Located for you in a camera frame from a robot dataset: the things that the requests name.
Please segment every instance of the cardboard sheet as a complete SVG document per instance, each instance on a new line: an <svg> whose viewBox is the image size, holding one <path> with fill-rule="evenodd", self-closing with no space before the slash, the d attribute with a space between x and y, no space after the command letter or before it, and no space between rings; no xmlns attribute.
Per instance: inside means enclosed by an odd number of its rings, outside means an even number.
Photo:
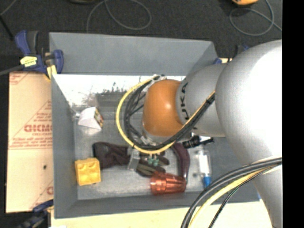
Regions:
<svg viewBox="0 0 304 228"><path fill-rule="evenodd" d="M36 72L9 79L7 213L31 211L54 193L50 80Z"/></svg>

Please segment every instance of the yellow label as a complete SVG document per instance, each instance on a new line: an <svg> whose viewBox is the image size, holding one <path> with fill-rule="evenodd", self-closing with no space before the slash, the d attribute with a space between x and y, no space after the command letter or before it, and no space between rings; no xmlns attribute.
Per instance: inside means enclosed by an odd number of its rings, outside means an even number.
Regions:
<svg viewBox="0 0 304 228"><path fill-rule="evenodd" d="M20 60L20 63L25 67L33 66L36 64L37 57L26 56Z"/></svg>

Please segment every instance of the kuka logo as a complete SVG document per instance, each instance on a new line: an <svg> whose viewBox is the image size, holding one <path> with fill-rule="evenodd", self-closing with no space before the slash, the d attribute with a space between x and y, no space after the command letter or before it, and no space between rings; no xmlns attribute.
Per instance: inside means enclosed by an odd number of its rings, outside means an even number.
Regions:
<svg viewBox="0 0 304 228"><path fill-rule="evenodd" d="M185 99L187 84L188 84L188 82L185 83L185 85L181 88L182 96L180 96L180 105L181 105L180 107L181 107L182 113L184 114L185 120L189 119L189 115L188 115L188 112L186 110L186 99Z"/></svg>
<svg viewBox="0 0 304 228"><path fill-rule="evenodd" d="M30 132L50 132L52 131L52 125L47 124L28 124L24 126L24 131Z"/></svg>

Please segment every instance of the cable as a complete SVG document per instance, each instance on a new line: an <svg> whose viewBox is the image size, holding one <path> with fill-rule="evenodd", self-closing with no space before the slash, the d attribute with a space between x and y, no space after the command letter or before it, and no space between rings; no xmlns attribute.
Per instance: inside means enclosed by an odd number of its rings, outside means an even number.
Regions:
<svg viewBox="0 0 304 228"><path fill-rule="evenodd" d="M4 70L0 71L0 76L4 75L4 74L8 74L13 71L21 70L22 68L23 68L23 65L17 65L17 66L11 67L9 69L4 69Z"/></svg>
<svg viewBox="0 0 304 228"><path fill-rule="evenodd" d="M262 170L259 171L255 171L251 174L248 174L245 177L241 177L237 180L235 180L234 182L232 182L231 184L225 186L224 188L222 188L221 190L219 190L217 193L215 193L213 196L211 196L200 208L199 210L194 214L192 220L190 221L189 227L193 224L194 220L197 218L197 216L199 214L201 214L203 212L203 210L211 205L214 201L216 201L218 198L220 198L221 196L223 196L225 193L229 192L230 190L233 189L232 192L229 193L229 195L225 198L225 200L223 201L222 205L220 206L220 208L218 209L217 213L215 214L213 220L211 221L210 225L208 228L211 228L213 226L213 224L215 223L217 217L219 216L220 212L223 210L225 204L228 202L228 200L232 197L233 194L235 194L237 192L237 190L242 187L243 185L245 185L246 183L250 182L251 180L255 179L256 177L268 173L269 170L273 169L275 167L275 165L271 166L271 167L266 167Z"/></svg>
<svg viewBox="0 0 304 228"><path fill-rule="evenodd" d="M267 6L269 7L271 18L266 17L264 14L262 14L262 13L256 11L256 10L254 10L254 9L249 9L249 8L235 8L235 9L233 9L233 10L230 12L230 14L229 14L230 23L232 24L232 26L233 26L236 30L238 30L238 31L241 32L242 34L248 35L248 36L261 36L261 35L264 35L264 34L266 34L266 33L272 28L273 25L274 25L276 28L278 28L280 31L282 31L282 29L281 29L277 24L274 23L275 16L274 16L274 12L273 12L273 9L272 9L270 3L268 2L268 0L265 0L265 2L266 2L266 4L267 4ZM261 17L265 18L266 20L270 21L271 24L270 24L270 26L269 26L265 31L263 31L263 32L261 32L261 33L252 34L252 33L245 32L245 31L241 30L240 28L238 28L238 27L235 25L235 23L233 22L233 20L232 20L232 14L233 14L233 12L235 12L237 9L244 9L244 10L249 10L249 11L251 11L251 12L254 12L254 13L260 15Z"/></svg>
<svg viewBox="0 0 304 228"><path fill-rule="evenodd" d="M103 1L99 2L99 3L91 10L91 12L90 12L90 14L89 14L89 16L88 16L88 19L87 19L87 21L86 21L86 31L87 31L87 32L89 31L89 23L90 23L90 19L91 19L91 16L92 16L93 12L96 10L97 7L99 7L99 6L100 6L101 4L103 4L103 3L104 3L104 5L105 5L105 8L106 8L107 12L109 13L110 17L111 17L117 24L119 24L120 26L122 26L122 27L124 27L124 28L126 28L126 29L141 30L141 29L147 28L147 27L151 24L151 21L152 21L151 13L150 13L149 9L148 9L143 3L141 3L141 2L139 2L139 1L137 1L137 0L127 0L127 1L131 1L131 2L137 3L138 5L142 6L142 7L146 10L146 12L148 13L148 16L149 16L149 21L148 21L148 23L147 23L146 25L144 25L144 26L142 26L142 27L130 27L130 26L127 26L127 25L121 23L120 21L118 21L118 20L113 16L113 14L110 12L110 9L109 9L109 7L108 7L108 5L107 5L107 2L108 2L108 1L111 1L111 0L103 0Z"/></svg>
<svg viewBox="0 0 304 228"><path fill-rule="evenodd" d="M190 130L192 129L193 125L196 124L196 122L199 120L201 114L207 109L207 107L211 104L212 101L210 101L211 99L214 99L214 95L215 95L215 91L212 92L209 97L203 102L203 104L200 106L200 108L198 108L196 110L196 112L189 118L189 120L183 125L183 127L180 129L180 131L175 134L173 137L171 137L169 140L157 145L157 146L153 146L153 148L157 148L154 150L146 150L143 149L142 146L138 146L136 145L132 140L130 140L128 138L128 136L124 133L124 131L122 130L121 124L120 124L120 111L121 108L123 106L123 103L125 101L125 99L137 88L142 87L143 85L147 85L149 84L152 80L154 80L156 77L153 77L152 79L148 79L146 81L140 82L137 85L133 86L131 89L129 89L122 97L122 99L120 100L117 110L116 110L116 125L118 128L118 131L120 133L120 135L124 138L124 140L131 145L132 147L134 147L135 149L137 149L138 151L142 152L142 153L146 153L146 154L158 154L161 153L163 151L165 151L166 149L170 148L181 136L183 136L185 134L185 129Z"/></svg>
<svg viewBox="0 0 304 228"><path fill-rule="evenodd" d="M180 140L184 135L186 135L187 133L189 133L191 131L191 129L196 125L196 123L201 118L201 116L204 114L204 112L209 107L209 105L215 100L215 97L214 97L215 94L213 92L210 94L210 96L207 98L207 100L201 105L201 107L194 113L193 117L191 119L189 119L189 121L186 122L185 125L169 139L165 140L164 142L162 142L158 145L156 145L156 143L143 144L142 142L137 141L137 139L140 139L141 141L143 141L142 134L139 133L130 123L131 115L135 111L133 109L134 109L134 107L137 106L137 104L134 104L134 101L136 98L141 98L144 96L144 95L140 96L141 92L143 90L144 90L144 87L141 86L138 89L136 89L135 92L130 97L128 97L128 103L126 104L123 122L124 122L124 127L126 130L127 137L135 145L140 146L141 148L145 148L145 149L153 149L153 150L159 149L167 144Z"/></svg>
<svg viewBox="0 0 304 228"><path fill-rule="evenodd" d="M252 174L255 171L260 171L264 168L268 168L280 164L282 164L282 157L273 158L271 160L261 161L258 163L253 163L247 166L243 166L214 180L203 192L201 192L201 194L192 203L192 205L190 206L184 217L184 220L182 221L181 228L189 227L191 217L195 212L195 209L199 205L199 203L203 199L205 199L208 195L212 194L214 191L219 190L219 188L222 187L224 184L231 183L236 179L242 178L248 174Z"/></svg>
<svg viewBox="0 0 304 228"><path fill-rule="evenodd" d="M17 0L14 0L4 11L2 11L0 13L0 15L2 16L3 14L5 14L16 2Z"/></svg>

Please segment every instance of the blue clamp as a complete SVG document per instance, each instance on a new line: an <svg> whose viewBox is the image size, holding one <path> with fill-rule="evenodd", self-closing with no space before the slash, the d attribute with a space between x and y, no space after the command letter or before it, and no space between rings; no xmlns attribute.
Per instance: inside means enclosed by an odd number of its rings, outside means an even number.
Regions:
<svg viewBox="0 0 304 228"><path fill-rule="evenodd" d="M47 208L52 207L54 205L54 201L49 200L42 204L39 204L33 209L34 215L27 220L25 220L22 224L15 226L14 228L36 228L40 224L42 224L48 216Z"/></svg>
<svg viewBox="0 0 304 228"><path fill-rule="evenodd" d="M57 73L61 73L63 68L63 52L62 50L54 50L49 56L39 55L36 52L36 38L38 31L22 30L15 36L15 43L23 53L24 58L33 57L29 64L22 64L24 71L38 71L48 75L48 67L55 65Z"/></svg>

